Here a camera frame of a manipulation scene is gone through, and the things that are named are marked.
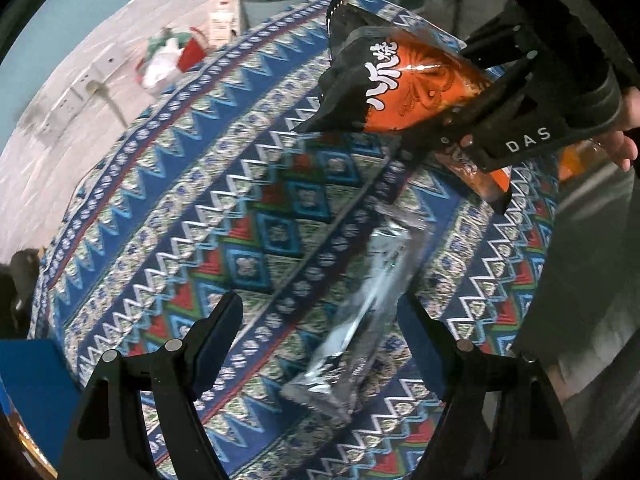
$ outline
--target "round table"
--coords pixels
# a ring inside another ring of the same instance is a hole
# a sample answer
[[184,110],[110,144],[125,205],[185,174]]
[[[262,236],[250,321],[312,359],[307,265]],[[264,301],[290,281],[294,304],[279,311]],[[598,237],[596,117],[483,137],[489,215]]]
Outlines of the round table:
[[[242,330],[195,405],[236,478],[398,478],[433,433],[440,401],[397,326],[349,424],[278,394],[347,294],[353,248],[374,227],[373,198],[433,222],[417,295],[456,338],[487,352],[508,352],[552,230],[551,158],[513,168],[513,201],[497,216],[437,164],[410,171],[386,159],[383,137],[292,132],[318,109],[330,1],[252,30],[140,115],[79,186],[36,288],[30,335],[55,339],[82,384],[105,350],[153,351],[235,290]],[[350,1],[403,27],[429,27],[381,0]],[[174,478],[149,395],[143,410],[158,468]]]

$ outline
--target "gray pants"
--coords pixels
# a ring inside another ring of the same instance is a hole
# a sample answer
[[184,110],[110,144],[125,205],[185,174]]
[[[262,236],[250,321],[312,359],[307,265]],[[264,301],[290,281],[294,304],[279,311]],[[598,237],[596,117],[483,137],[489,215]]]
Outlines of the gray pants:
[[577,393],[564,410],[585,480],[640,412],[639,215],[640,181],[612,164],[563,190],[540,286],[514,345],[544,365],[558,363]]

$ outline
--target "snack bag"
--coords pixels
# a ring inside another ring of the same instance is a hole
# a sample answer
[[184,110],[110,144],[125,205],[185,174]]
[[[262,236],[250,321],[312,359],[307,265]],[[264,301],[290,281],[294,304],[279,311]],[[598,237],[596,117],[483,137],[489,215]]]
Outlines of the snack bag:
[[[441,150],[440,136],[428,139],[434,118],[491,84],[465,59],[340,0],[327,11],[327,27],[331,65],[318,81],[320,108],[295,128],[297,133],[396,134],[421,137],[421,145]],[[473,170],[456,144],[438,160],[504,213],[511,200],[508,170]]]

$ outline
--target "light blue wall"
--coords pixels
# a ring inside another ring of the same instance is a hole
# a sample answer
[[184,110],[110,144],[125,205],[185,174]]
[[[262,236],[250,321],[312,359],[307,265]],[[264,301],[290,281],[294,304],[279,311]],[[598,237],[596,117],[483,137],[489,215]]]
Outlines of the light blue wall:
[[47,0],[0,65],[0,151],[51,72],[130,0]]

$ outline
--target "silver foil packet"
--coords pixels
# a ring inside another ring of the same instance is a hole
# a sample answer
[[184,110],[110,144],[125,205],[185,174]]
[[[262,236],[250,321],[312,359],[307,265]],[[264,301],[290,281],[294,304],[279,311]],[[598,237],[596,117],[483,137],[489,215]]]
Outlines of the silver foil packet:
[[345,422],[433,232],[420,215],[382,204],[378,211],[383,221],[367,244],[362,278],[338,309],[306,371],[281,390],[287,399]]

